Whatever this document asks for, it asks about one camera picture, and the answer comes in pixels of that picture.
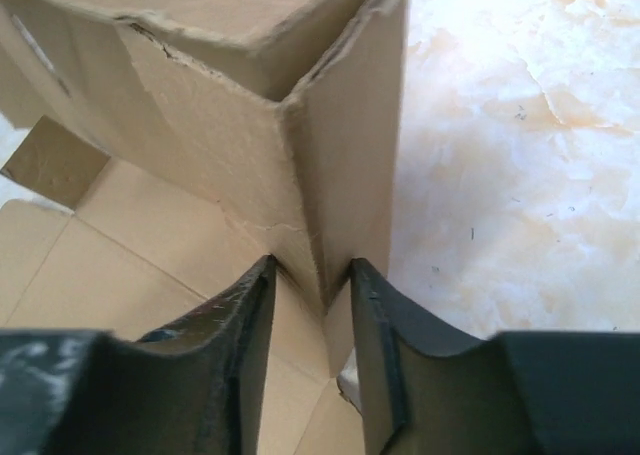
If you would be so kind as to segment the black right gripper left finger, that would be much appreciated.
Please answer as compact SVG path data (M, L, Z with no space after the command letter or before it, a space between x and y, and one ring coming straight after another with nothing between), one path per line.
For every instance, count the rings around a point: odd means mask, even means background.
M5 454L253 454L277 261L130 342L90 329L1 334Z

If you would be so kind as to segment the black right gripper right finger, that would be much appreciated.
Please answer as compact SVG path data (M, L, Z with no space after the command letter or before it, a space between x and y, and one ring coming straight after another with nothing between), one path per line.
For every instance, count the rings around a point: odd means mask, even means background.
M369 454L635 454L639 337L506 331L486 340L350 265Z

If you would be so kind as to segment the brown cardboard box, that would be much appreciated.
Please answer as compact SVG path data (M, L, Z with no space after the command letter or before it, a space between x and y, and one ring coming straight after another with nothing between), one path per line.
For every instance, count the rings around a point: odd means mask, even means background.
M1 0L31 130L1 175L1 334L134 342L277 261L258 448L361 454L347 268L386 271L408 0Z

